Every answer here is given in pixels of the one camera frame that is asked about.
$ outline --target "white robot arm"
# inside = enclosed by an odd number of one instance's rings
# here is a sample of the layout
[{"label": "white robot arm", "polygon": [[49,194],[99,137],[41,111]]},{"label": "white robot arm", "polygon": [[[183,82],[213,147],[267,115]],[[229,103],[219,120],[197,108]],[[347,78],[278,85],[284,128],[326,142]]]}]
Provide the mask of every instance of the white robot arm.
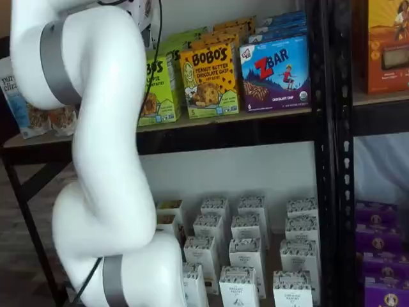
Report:
[{"label": "white robot arm", "polygon": [[178,241],[156,233],[135,131],[146,57],[131,16],[92,0],[13,0],[10,54],[19,90],[40,109],[82,103],[72,156],[78,182],[59,194],[52,232],[86,306],[185,306]]}]

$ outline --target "white product box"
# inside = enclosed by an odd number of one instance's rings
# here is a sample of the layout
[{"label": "white product box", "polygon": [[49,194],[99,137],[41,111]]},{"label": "white product box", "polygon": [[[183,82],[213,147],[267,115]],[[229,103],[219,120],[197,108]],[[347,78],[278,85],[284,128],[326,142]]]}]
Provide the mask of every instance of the white product box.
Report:
[{"label": "white product box", "polygon": [[215,237],[221,265],[229,264],[228,244],[224,238],[223,217],[218,214],[200,214],[193,223],[194,233],[198,237]]},{"label": "white product box", "polygon": [[183,264],[183,288],[187,307],[209,307],[201,264]]},{"label": "white product box", "polygon": [[253,267],[256,270],[257,291],[260,299],[266,298],[265,255],[260,238],[231,240],[230,263],[233,267]]},{"label": "white product box", "polygon": [[183,250],[187,262],[202,265],[207,293],[219,294],[220,263],[215,238],[188,237]]},{"label": "white product box", "polygon": [[210,197],[205,198],[200,207],[202,214],[218,214],[223,217],[223,226],[224,226],[224,238],[226,242],[231,240],[231,214],[229,207],[229,200],[225,197]]},{"label": "white product box", "polygon": [[286,220],[287,240],[311,240],[317,244],[318,274],[321,276],[320,231],[316,216],[289,217]]},{"label": "white product box", "polygon": [[279,307],[313,307],[309,273],[274,272],[274,302]]},{"label": "white product box", "polygon": [[268,213],[264,207],[264,196],[247,196],[240,199],[238,205],[239,214],[258,214],[260,221],[261,234],[265,247],[270,249],[270,223],[268,222]]},{"label": "white product box", "polygon": [[264,246],[263,237],[261,235],[259,215],[258,214],[243,214],[233,216],[231,222],[231,234],[233,239],[261,239],[261,246]]},{"label": "white product box", "polygon": [[185,242],[189,226],[187,224],[187,211],[182,200],[169,200],[158,202],[156,212],[158,216],[173,214],[179,228],[181,242]]},{"label": "white product box", "polygon": [[220,291],[224,307],[259,307],[256,271],[252,267],[223,267]]},{"label": "white product box", "polygon": [[283,271],[308,271],[311,277],[314,305],[321,304],[320,275],[318,274],[317,246],[315,241],[283,240],[280,245]]},{"label": "white product box", "polygon": [[178,223],[174,215],[157,216],[156,229],[174,235],[178,239],[179,244],[181,244]]},{"label": "white product box", "polygon": [[315,197],[308,197],[303,200],[290,200],[287,202],[288,217],[301,215],[316,216],[318,218],[318,203]]}]

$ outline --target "black cable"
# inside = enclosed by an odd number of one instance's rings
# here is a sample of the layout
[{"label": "black cable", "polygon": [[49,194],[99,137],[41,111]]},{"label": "black cable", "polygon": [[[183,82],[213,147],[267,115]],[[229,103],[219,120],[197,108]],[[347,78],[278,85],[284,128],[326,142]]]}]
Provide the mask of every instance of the black cable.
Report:
[{"label": "black cable", "polygon": [[91,272],[89,272],[87,278],[85,279],[84,283],[82,284],[81,289],[79,289],[77,296],[75,296],[75,299],[72,301],[70,306],[76,306],[79,302],[79,299],[81,298],[82,293],[84,292],[85,288],[88,286],[89,281],[91,280],[92,276],[94,276],[94,273],[96,271],[96,268],[100,265],[100,262],[102,260],[101,258],[98,258],[91,270]]}]

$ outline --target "gray metal band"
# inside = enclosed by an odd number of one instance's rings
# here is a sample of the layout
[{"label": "gray metal band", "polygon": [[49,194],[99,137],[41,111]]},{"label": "gray metal band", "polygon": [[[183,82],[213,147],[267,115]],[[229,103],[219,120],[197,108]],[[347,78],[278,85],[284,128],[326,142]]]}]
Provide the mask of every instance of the gray metal band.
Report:
[{"label": "gray metal band", "polygon": [[65,19],[48,23],[40,39],[40,58],[45,80],[53,95],[66,106],[81,103],[63,61],[63,27]]},{"label": "gray metal band", "polygon": [[128,307],[122,288],[122,255],[104,258],[102,282],[105,298],[111,307]]}]

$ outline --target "green bobo's box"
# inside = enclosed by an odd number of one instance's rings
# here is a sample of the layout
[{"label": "green bobo's box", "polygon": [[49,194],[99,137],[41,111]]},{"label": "green bobo's box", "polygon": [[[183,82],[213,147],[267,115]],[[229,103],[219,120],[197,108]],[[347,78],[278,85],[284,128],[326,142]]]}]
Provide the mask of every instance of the green bobo's box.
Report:
[{"label": "green bobo's box", "polygon": [[146,90],[152,70],[155,73],[148,97],[142,106],[138,126],[172,123],[180,116],[180,95],[176,86],[172,55],[159,54],[156,63],[154,58],[154,52],[147,54]]}]

